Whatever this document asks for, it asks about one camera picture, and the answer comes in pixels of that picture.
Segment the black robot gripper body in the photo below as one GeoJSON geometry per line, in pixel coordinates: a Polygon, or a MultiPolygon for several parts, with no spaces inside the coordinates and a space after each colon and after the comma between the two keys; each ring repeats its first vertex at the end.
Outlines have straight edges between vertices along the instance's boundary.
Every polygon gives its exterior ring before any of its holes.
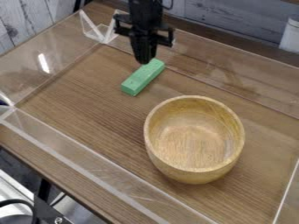
{"type": "Polygon", "coordinates": [[[173,28],[163,22],[160,14],[116,14],[113,19],[115,33],[129,37],[133,47],[141,44],[149,47],[173,45],[173,28]]]}

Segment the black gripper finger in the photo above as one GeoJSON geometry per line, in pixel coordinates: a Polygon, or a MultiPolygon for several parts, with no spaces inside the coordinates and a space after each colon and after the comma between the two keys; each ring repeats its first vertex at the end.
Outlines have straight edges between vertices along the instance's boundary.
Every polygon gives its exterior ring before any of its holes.
{"type": "Polygon", "coordinates": [[[157,47],[156,38],[149,37],[148,38],[148,46],[147,46],[147,50],[148,50],[147,60],[148,61],[151,61],[156,55],[156,47],[157,47]]]}
{"type": "Polygon", "coordinates": [[[131,46],[136,61],[140,64],[147,64],[149,62],[148,38],[143,36],[132,36],[131,46]]]}

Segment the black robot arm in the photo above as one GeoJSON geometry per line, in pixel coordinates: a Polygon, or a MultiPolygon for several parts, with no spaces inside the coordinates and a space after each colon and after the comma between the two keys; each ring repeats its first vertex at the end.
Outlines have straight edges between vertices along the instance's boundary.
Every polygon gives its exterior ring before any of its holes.
{"type": "Polygon", "coordinates": [[[128,0],[128,14],[115,14],[115,33],[129,38],[136,61],[145,65],[156,56],[157,46],[173,46],[175,29],[164,23],[163,0],[128,0]]]}

